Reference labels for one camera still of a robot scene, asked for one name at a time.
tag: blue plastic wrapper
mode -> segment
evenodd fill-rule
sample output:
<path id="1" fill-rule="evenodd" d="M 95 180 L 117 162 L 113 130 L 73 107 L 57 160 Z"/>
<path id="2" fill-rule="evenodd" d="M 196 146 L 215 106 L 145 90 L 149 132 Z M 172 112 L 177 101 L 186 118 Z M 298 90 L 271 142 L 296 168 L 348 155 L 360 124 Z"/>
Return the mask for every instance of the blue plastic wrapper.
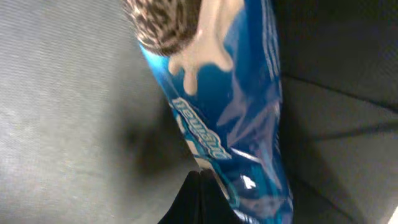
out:
<path id="1" fill-rule="evenodd" d="M 270 0 L 125 0 L 195 159 L 246 223 L 291 223 L 280 161 L 282 89 Z"/>

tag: vanilla ice cream drip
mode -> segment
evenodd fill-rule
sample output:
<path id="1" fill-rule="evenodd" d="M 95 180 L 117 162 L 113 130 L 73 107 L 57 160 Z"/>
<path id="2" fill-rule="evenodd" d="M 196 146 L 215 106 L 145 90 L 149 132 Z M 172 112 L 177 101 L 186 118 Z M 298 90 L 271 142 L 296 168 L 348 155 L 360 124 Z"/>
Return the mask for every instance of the vanilla ice cream drip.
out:
<path id="1" fill-rule="evenodd" d="M 197 33 L 192 41 L 180 52 L 172 55 L 169 72 L 176 75 L 183 68 L 183 87 L 187 94 L 198 90 L 197 73 L 208 63 L 217 65 L 228 72 L 233 61 L 224 48 L 223 42 L 235 16 L 244 6 L 243 0 L 202 0 Z"/>

